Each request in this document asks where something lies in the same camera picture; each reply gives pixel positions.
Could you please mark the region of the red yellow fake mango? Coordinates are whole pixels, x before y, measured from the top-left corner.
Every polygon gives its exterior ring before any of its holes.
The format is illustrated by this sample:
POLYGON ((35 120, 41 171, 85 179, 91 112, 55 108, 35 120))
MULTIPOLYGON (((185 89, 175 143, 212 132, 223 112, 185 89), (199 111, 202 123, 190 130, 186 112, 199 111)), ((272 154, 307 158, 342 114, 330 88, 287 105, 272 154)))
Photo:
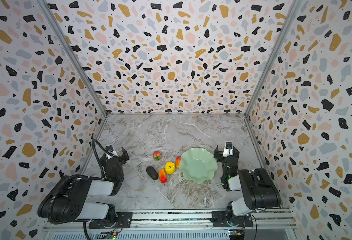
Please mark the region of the red yellow fake mango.
POLYGON ((162 184, 165 184, 167 182, 167 173, 166 173, 165 169, 161 169, 159 171, 159 179, 162 184))

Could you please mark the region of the yellow fake fruit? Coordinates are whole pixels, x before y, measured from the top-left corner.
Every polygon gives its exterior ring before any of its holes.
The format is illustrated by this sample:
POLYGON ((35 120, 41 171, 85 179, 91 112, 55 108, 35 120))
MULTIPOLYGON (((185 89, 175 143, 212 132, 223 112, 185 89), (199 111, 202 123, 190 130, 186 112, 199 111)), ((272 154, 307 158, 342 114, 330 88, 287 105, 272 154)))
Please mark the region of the yellow fake fruit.
POLYGON ((176 171, 176 164, 173 162, 167 162, 165 165, 165 171, 168 175, 172 175, 176 171))

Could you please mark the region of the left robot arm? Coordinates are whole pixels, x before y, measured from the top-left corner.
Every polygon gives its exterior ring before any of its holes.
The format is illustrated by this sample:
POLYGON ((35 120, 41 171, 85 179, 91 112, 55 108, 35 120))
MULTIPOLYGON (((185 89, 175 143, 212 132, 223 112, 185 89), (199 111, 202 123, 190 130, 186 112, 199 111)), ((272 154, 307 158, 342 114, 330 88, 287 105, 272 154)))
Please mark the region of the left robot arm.
POLYGON ((124 181, 123 165, 130 159, 122 148, 118 156, 112 146, 108 146, 99 159, 104 175, 88 177, 84 175, 63 176, 38 207, 38 216, 53 225, 72 222, 95 221, 102 228, 123 225, 118 219, 115 206, 92 203, 89 197, 115 196, 124 181))

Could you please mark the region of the dark fake avocado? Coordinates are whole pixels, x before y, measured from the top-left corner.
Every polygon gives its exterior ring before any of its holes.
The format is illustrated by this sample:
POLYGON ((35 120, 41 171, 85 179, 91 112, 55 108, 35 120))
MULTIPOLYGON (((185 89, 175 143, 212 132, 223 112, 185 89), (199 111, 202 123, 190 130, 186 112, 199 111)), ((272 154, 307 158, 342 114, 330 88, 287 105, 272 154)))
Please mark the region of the dark fake avocado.
POLYGON ((147 167, 146 172, 152 180, 159 179, 159 174, 154 167, 152 167, 152 166, 147 167))

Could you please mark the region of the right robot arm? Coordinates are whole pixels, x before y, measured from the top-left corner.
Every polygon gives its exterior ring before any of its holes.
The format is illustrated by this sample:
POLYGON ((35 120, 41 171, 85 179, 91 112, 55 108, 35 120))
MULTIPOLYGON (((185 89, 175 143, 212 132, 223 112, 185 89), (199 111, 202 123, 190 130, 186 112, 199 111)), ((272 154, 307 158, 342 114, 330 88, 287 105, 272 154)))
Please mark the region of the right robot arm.
POLYGON ((259 210, 279 207, 281 197, 273 180, 264 168, 239 169, 240 152, 231 142, 225 143, 223 151, 214 150, 214 158, 222 164, 221 185, 227 192, 241 192, 242 196, 228 203, 225 211, 213 211, 215 228, 252 227, 251 214, 259 210))

